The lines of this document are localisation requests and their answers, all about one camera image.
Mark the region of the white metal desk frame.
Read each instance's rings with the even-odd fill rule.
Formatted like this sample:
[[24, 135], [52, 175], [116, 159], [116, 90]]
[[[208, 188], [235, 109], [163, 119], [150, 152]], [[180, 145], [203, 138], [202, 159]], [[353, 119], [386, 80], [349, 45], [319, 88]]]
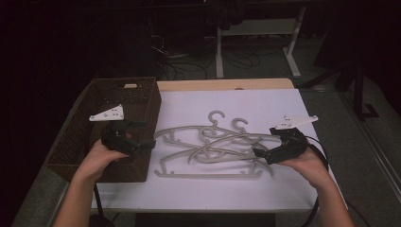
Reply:
[[299, 7], [298, 15], [289, 19], [259, 19], [245, 20], [238, 26], [232, 26], [229, 30], [217, 29], [217, 53], [216, 53], [216, 72], [217, 78], [224, 78], [223, 61], [221, 54], [221, 40], [224, 36], [241, 36], [241, 35], [289, 35], [290, 40], [283, 47], [283, 53], [288, 63], [288, 67], [294, 78], [299, 78], [301, 73], [298, 69], [296, 61], [292, 56], [295, 47], [306, 7]]

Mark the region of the person's right hand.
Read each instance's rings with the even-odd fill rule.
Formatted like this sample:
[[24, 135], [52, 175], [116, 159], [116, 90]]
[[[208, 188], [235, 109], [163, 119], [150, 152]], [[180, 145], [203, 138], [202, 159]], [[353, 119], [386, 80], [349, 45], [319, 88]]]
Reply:
[[311, 148], [297, 158], [280, 162], [280, 165], [293, 168], [316, 189], [326, 188], [332, 182], [322, 160]]

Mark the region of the dark hanging cloth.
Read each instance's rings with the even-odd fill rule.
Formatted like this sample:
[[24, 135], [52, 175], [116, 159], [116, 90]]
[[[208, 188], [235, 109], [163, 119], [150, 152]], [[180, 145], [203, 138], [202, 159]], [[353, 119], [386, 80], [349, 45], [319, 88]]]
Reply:
[[244, 0], [206, 0], [205, 23], [208, 26], [229, 30], [243, 22], [244, 14]]

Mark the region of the person's left hand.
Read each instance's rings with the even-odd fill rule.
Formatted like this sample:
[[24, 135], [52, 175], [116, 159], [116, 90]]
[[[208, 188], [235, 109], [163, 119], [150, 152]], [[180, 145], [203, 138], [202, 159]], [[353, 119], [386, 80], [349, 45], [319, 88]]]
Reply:
[[104, 169], [111, 163], [128, 155], [116, 150], [110, 150], [105, 147], [98, 139], [92, 145], [89, 153], [78, 167], [74, 175], [74, 180], [89, 180], [96, 182], [103, 174]]

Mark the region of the black floor stand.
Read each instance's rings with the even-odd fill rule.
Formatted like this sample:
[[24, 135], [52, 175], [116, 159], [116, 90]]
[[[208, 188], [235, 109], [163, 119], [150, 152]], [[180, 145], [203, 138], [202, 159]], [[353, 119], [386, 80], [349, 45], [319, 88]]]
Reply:
[[354, 84], [353, 110], [360, 121], [364, 122], [366, 118], [379, 117], [374, 106], [363, 101], [364, 74], [359, 59], [344, 61], [316, 78], [298, 85], [298, 88], [312, 88], [335, 74], [340, 74], [334, 83], [337, 91], [346, 92], [351, 84]]

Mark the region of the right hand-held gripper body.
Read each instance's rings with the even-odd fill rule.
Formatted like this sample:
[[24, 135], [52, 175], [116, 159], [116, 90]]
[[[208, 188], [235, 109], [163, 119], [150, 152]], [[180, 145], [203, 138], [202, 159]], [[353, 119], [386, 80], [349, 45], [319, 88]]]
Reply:
[[317, 115], [285, 115], [283, 119], [274, 126], [274, 128], [281, 131], [281, 135], [276, 135], [279, 137], [281, 145], [268, 151], [266, 157], [267, 163], [269, 165], [278, 164], [303, 154], [308, 147], [308, 142], [305, 135], [298, 127], [317, 120]]

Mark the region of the white table mat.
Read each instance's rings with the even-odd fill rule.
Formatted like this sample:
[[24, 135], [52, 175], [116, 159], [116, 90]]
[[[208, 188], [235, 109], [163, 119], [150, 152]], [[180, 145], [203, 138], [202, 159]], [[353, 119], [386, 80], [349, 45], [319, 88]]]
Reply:
[[[222, 111], [230, 127], [238, 117], [248, 132], [269, 132], [285, 115], [307, 116], [296, 89], [164, 92], [157, 128], [206, 124], [207, 115]], [[298, 172], [272, 165], [256, 179], [171, 179], [154, 170], [162, 151], [151, 152], [148, 177], [142, 183], [102, 183], [99, 195], [107, 210], [141, 213], [277, 213], [304, 212], [317, 192]]]

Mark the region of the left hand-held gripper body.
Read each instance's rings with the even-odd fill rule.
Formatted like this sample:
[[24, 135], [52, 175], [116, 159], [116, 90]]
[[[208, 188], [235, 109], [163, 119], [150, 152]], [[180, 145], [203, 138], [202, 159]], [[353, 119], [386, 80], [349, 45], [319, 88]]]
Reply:
[[101, 131], [101, 143], [110, 150], [116, 150], [128, 155], [140, 148], [140, 143], [131, 139], [128, 130], [134, 127], [134, 122], [125, 119], [124, 108], [118, 104], [104, 112], [89, 116], [91, 122], [106, 122]]

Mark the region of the grey plastic clothes hanger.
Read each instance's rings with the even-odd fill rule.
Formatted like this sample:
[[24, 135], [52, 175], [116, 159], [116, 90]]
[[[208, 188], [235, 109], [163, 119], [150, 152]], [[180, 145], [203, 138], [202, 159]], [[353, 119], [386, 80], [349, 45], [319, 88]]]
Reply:
[[[224, 129], [233, 130], [234, 127], [224, 127], [220, 121], [225, 118], [222, 111], [212, 111], [208, 114], [208, 122], [206, 124], [192, 124], [183, 126], [211, 126], [211, 120], [217, 120], [218, 126]], [[196, 130], [178, 131], [176, 137], [183, 142], [189, 142], [200, 145], [201, 140], [198, 138]], [[197, 160], [187, 163], [188, 154], [185, 148], [177, 147], [166, 143], [162, 137], [158, 137], [157, 148], [162, 151], [162, 156], [156, 159], [158, 167], [154, 173], [160, 178], [171, 179], [256, 179], [267, 172], [273, 173], [270, 165], [262, 158], [256, 157], [255, 160], [242, 160], [223, 163], [203, 164]], [[265, 150], [278, 145], [277, 142], [264, 141], [267, 147]]]
[[[240, 123], [248, 124], [243, 118], [232, 121], [233, 130], [219, 127], [217, 120], [212, 119], [211, 122], [211, 126], [182, 126], [160, 130], [155, 133], [155, 137], [162, 137], [168, 144], [185, 148], [188, 154], [187, 163], [197, 160], [203, 164], [255, 160], [254, 148], [267, 149], [264, 141], [280, 142], [278, 136], [246, 132], [240, 126]], [[178, 131], [187, 130], [197, 131], [200, 145], [183, 142], [176, 137]]]

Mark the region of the brown woven basket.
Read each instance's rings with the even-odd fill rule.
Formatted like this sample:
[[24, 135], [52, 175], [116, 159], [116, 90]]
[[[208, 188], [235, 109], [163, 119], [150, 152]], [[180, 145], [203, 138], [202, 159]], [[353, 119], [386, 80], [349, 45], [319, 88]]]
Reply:
[[76, 100], [44, 164], [69, 182], [106, 126], [90, 117], [118, 105], [123, 107], [126, 120], [146, 124], [127, 129], [131, 140], [151, 141], [161, 107], [156, 79], [94, 79]]

